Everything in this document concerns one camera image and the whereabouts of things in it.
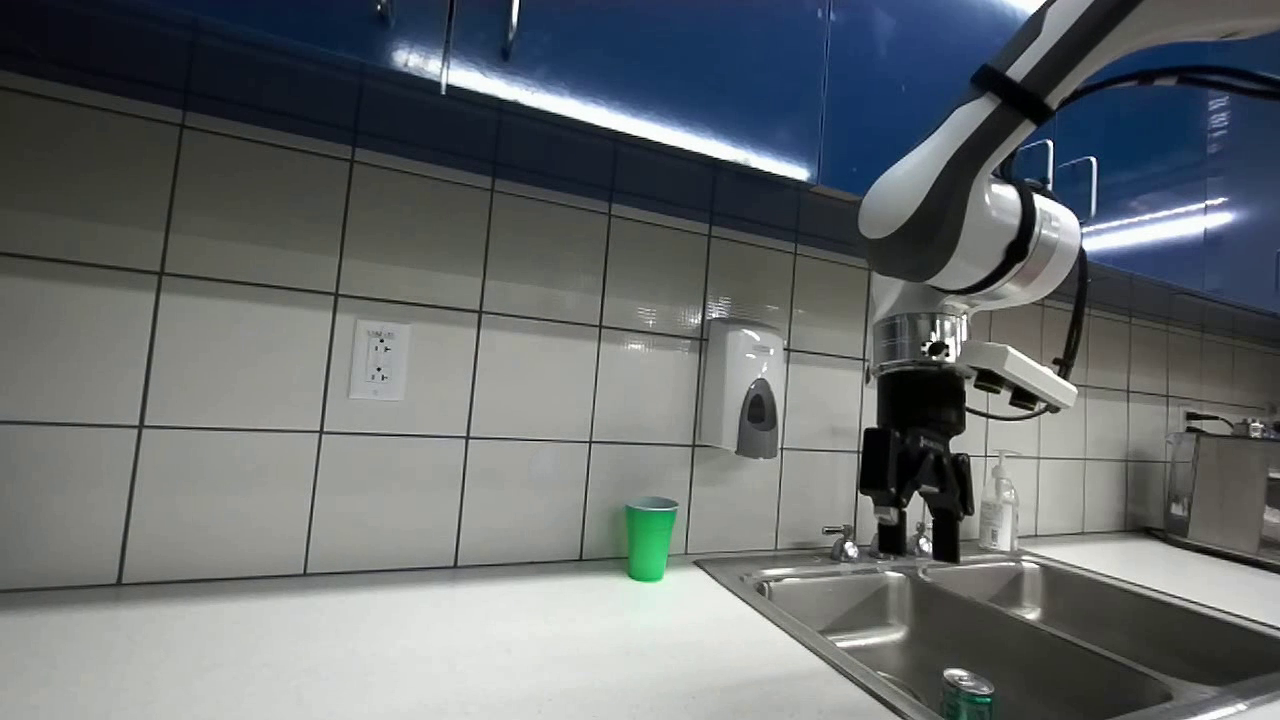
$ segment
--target soap dispenser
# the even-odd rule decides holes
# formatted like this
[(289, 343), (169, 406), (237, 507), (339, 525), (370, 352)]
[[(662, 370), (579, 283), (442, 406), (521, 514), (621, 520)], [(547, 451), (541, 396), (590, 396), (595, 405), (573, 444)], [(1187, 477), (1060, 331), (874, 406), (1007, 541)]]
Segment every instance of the soap dispenser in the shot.
[(991, 489), (982, 507), (982, 542), (991, 552), (1017, 552), (1017, 489), (1007, 479), (1007, 456), (1012, 451), (996, 451)]
[(701, 383), (701, 444), (769, 458), (780, 449), (784, 339), (764, 323), (711, 318)]

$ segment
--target green cup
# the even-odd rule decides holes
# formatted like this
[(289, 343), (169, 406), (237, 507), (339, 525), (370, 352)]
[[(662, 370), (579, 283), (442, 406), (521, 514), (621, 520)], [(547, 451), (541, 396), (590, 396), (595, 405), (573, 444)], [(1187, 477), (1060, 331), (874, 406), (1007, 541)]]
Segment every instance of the green cup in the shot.
[(645, 494), (630, 503), (630, 574), (641, 583), (657, 583), (670, 574), (677, 532), (677, 498)]

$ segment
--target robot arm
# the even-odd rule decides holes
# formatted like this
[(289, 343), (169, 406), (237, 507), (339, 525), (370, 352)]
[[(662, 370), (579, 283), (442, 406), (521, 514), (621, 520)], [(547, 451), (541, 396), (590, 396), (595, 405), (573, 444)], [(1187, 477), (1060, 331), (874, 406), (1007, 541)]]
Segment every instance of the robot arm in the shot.
[(882, 549), (904, 552), (904, 503), (920, 493), (935, 555), (959, 555), (973, 512), (963, 381), (1007, 389), (1020, 406), (1070, 406), (1076, 389), (1004, 343), (973, 343), (967, 316), (1038, 303), (1082, 258), (1082, 220), (996, 167), (1096, 66), (1171, 41), (1236, 41), (1280, 26), (1275, 0), (1048, 0), (973, 74), (973, 97), (860, 209), (876, 273), (874, 370), (882, 429), (869, 429), (860, 493), (876, 498)]

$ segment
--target green object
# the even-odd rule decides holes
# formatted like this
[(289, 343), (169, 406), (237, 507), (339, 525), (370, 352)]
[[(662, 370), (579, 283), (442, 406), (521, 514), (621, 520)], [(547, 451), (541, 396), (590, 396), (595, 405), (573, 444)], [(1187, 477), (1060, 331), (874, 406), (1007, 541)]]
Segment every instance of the green object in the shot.
[(645, 494), (630, 503), (630, 574), (657, 583), (670, 574), (677, 498)]
[(996, 682), (950, 667), (945, 672), (945, 720), (996, 720)]

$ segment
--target wall tile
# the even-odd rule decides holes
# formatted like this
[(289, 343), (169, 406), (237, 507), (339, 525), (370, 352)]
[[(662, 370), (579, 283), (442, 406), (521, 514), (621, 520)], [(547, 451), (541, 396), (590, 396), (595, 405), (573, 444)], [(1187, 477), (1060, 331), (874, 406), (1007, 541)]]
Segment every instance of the wall tile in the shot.
[(1126, 462), (1086, 462), (1086, 532), (1126, 528)]
[(1176, 473), (1192, 477), (1192, 462), (1126, 462), (1126, 528), (1164, 528)]
[[(353, 396), (359, 318), (407, 328), (406, 398)], [(327, 433), (468, 433), (477, 358), (472, 310), (343, 300), (333, 331)]]
[(0, 247), (159, 268), (178, 129), (0, 93)]
[(590, 479), (585, 555), (630, 552), (630, 498), (677, 498), (671, 552), (686, 552), (691, 449), (595, 444)]
[(148, 422), (320, 429), (333, 300), (166, 281)]
[(711, 245), (707, 318), (753, 318), (790, 336), (791, 255), (753, 245)]
[(138, 422), (155, 281), (0, 258), (0, 418)]
[(138, 433), (0, 429), (0, 586), (117, 583)]
[(1171, 433), (1168, 433), (1168, 405), (1164, 396), (1134, 396), (1128, 398), (1128, 458), (1168, 458)]
[(459, 565), (575, 559), (590, 444), (472, 439)]
[(339, 288), (479, 306), (490, 191), (356, 164)]
[(1168, 391), (1168, 328), (1134, 318), (1128, 328), (1128, 389), (1134, 391)]
[(772, 549), (780, 458), (697, 451), (689, 552)]
[(1086, 456), (1087, 396), (1074, 406), (1039, 417), (1039, 456)]
[(1086, 398), (1086, 451), (1091, 458), (1126, 458), (1128, 456), (1128, 398), (1122, 391), (1087, 391)]
[(1168, 328), (1168, 396), (1200, 396), (1200, 331)]
[[(1020, 417), (1020, 406), (1012, 406), (1007, 396), (991, 398), (991, 412)], [(1039, 456), (1038, 418), (990, 422), (990, 456), (996, 456), (996, 451)]]
[(318, 434), (148, 433), (123, 581), (306, 572)]
[(1236, 343), (1228, 391), (1236, 405), (1274, 405), (1274, 357), (1258, 343)]
[(844, 528), (856, 514), (860, 456), (790, 451), (780, 493), (780, 549), (829, 549), (824, 528)]
[(1086, 532), (1086, 458), (1039, 458), (1039, 534)]
[(697, 343), (604, 331), (595, 439), (691, 444)]
[(1086, 316), (1086, 369), (1091, 389), (1128, 389), (1128, 316)]
[(169, 268), (222, 281), (338, 288), (349, 164), (189, 131)]
[(844, 449), (860, 439), (864, 363), (836, 357), (790, 357), (790, 439), (784, 449)]
[(595, 331), (490, 316), (477, 434), (590, 439)]
[(495, 194), (486, 306), (595, 323), (604, 233), (601, 211)]
[(324, 434), (312, 572), (453, 565), (459, 479), (466, 439)]
[(864, 357), (869, 273), (796, 258), (791, 349)]
[(611, 220), (604, 323), (701, 331), (707, 234)]
[(1236, 343), (1226, 336), (1204, 336), (1200, 343), (1200, 398), (1233, 405), (1236, 398)]

